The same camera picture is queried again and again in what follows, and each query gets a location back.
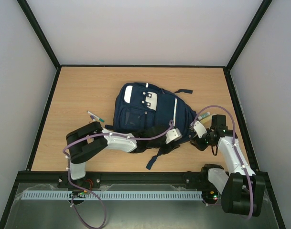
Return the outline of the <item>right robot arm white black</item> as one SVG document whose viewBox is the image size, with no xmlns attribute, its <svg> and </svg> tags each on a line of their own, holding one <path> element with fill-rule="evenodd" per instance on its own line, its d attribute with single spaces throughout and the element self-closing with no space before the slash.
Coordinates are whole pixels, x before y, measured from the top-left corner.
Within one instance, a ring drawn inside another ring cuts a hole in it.
<svg viewBox="0 0 291 229">
<path fill-rule="evenodd" d="M 204 151 L 211 147 L 216 155 L 220 152 L 225 160 L 226 169 L 206 164 L 201 182 L 206 187 L 214 185 L 221 194 L 221 206 L 225 213 L 258 217 L 261 213 L 265 190 L 264 178 L 257 176 L 244 158 L 234 129 L 226 125 L 226 116 L 212 116 L 210 128 L 199 121 L 191 123 L 196 133 L 191 144 Z"/>
</svg>

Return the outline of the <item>navy blue backpack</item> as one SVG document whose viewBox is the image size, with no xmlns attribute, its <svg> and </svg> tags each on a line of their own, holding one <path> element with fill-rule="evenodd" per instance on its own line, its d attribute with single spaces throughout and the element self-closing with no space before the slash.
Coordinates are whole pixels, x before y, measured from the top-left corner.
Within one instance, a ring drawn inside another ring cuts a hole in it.
<svg viewBox="0 0 291 229">
<path fill-rule="evenodd" d="M 105 128 L 131 133 L 156 125 L 169 127 L 169 121 L 173 120 L 182 137 L 170 144 L 176 147 L 188 142 L 193 136 L 190 124 L 196 117 L 196 111 L 177 95 L 180 92 L 193 93 L 189 89 L 173 93 L 150 83 L 126 83 L 115 101 L 113 125 L 105 125 Z"/>
</svg>

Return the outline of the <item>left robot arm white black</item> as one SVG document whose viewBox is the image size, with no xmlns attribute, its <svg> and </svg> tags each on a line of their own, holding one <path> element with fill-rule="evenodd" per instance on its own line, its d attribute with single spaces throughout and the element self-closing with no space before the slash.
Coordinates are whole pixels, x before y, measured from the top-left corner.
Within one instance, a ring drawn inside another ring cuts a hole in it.
<svg viewBox="0 0 291 229">
<path fill-rule="evenodd" d="M 120 150 L 126 153 L 143 153 L 148 149 L 157 148 L 154 156 L 146 168 L 151 169 L 157 157 L 167 154 L 180 146 L 182 138 L 180 130 L 169 122 L 169 126 L 156 125 L 146 130 L 133 133 L 118 133 L 103 128 L 100 122 L 94 121 L 66 135 L 66 147 L 63 153 L 68 161 L 68 180 L 72 186 L 73 181 L 86 176 L 86 162 L 99 152 Z"/>
</svg>

